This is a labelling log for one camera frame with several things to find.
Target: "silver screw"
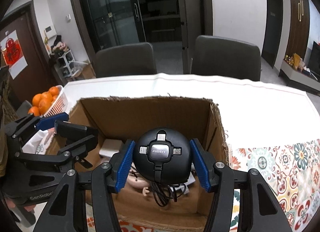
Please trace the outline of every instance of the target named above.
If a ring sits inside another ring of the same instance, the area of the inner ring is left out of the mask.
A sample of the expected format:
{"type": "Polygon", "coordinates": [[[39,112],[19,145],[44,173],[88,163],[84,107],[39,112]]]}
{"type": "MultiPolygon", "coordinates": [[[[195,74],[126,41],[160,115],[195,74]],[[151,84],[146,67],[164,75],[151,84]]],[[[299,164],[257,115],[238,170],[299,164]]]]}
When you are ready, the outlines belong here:
{"type": "Polygon", "coordinates": [[[74,169],[70,169],[67,171],[68,176],[73,176],[75,173],[76,173],[76,171],[74,169]]]}
{"type": "Polygon", "coordinates": [[[219,161],[216,163],[216,166],[217,166],[217,168],[222,169],[224,167],[224,163],[219,161]]]}
{"type": "Polygon", "coordinates": [[[103,169],[107,169],[109,167],[110,167],[110,163],[108,163],[108,162],[104,162],[101,164],[101,168],[103,168],[103,169]]]}
{"type": "Polygon", "coordinates": [[[253,175],[258,175],[259,174],[259,171],[257,169],[251,169],[250,172],[253,175]]]}

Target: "sliding glass door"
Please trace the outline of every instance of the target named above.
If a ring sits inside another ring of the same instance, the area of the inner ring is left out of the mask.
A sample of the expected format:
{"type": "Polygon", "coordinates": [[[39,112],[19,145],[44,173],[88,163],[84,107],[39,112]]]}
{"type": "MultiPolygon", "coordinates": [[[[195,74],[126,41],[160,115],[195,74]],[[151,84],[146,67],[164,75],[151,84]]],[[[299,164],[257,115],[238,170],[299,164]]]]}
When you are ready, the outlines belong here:
{"type": "Polygon", "coordinates": [[[82,7],[96,52],[146,41],[138,0],[82,0],[82,7]]]}

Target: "orange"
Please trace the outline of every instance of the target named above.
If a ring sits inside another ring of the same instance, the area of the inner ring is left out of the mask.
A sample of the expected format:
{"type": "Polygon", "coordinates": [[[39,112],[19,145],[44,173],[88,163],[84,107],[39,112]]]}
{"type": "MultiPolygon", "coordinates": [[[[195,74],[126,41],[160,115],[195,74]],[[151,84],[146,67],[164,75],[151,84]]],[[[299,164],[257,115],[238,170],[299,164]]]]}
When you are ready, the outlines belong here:
{"type": "Polygon", "coordinates": [[[39,112],[39,108],[36,106],[33,106],[29,109],[28,114],[33,113],[34,116],[39,116],[40,112],[39,112]]]}
{"type": "Polygon", "coordinates": [[[48,91],[52,96],[59,94],[59,89],[56,86],[50,87],[48,91]]]}
{"type": "Polygon", "coordinates": [[[45,114],[50,107],[51,107],[51,100],[47,98],[41,99],[41,101],[39,102],[40,114],[45,114]]]}
{"type": "Polygon", "coordinates": [[[49,92],[43,92],[43,93],[42,93],[42,96],[41,96],[41,100],[42,100],[42,99],[48,99],[48,100],[50,100],[50,101],[53,100],[52,95],[51,95],[49,92]]]}
{"type": "Polygon", "coordinates": [[[32,105],[33,106],[38,106],[39,102],[41,100],[42,94],[36,94],[33,99],[32,99],[32,105]]]}

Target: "floor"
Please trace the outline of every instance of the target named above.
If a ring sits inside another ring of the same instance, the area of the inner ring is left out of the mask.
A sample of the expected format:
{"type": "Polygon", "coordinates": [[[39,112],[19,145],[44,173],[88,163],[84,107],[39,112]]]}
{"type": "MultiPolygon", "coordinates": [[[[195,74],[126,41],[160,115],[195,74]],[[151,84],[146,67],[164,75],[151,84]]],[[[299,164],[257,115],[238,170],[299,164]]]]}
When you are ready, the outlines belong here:
{"type": "MultiPolygon", "coordinates": [[[[181,54],[182,42],[154,42],[152,45],[158,73],[170,75],[183,74],[181,54]]],[[[263,58],[261,58],[260,81],[276,85],[286,85],[285,81],[281,77],[278,77],[277,72],[274,71],[263,58]]],[[[310,93],[307,93],[307,95],[320,114],[320,96],[310,93]]]]}

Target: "small cardboard box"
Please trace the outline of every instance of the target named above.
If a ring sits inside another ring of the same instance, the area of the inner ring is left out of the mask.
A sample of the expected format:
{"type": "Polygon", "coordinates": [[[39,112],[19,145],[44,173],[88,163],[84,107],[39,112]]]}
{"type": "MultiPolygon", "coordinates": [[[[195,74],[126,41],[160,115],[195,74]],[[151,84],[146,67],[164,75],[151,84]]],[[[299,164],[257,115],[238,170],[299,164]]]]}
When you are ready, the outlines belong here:
{"type": "MultiPolygon", "coordinates": [[[[87,98],[81,99],[69,114],[70,122],[99,129],[99,143],[86,160],[97,166],[99,149],[106,138],[137,141],[146,131],[156,127],[173,128],[187,137],[198,138],[204,149],[216,160],[228,164],[228,150],[217,105],[207,99],[181,97],[87,98]]],[[[47,154],[56,154],[64,141],[55,136],[47,154]]],[[[76,164],[77,171],[87,171],[76,164]]],[[[203,231],[213,195],[207,194],[196,182],[190,192],[159,207],[152,193],[144,197],[141,191],[126,184],[113,195],[118,218],[137,225],[166,231],[203,231]]],[[[87,193],[90,203],[91,194],[87,193]]]]}

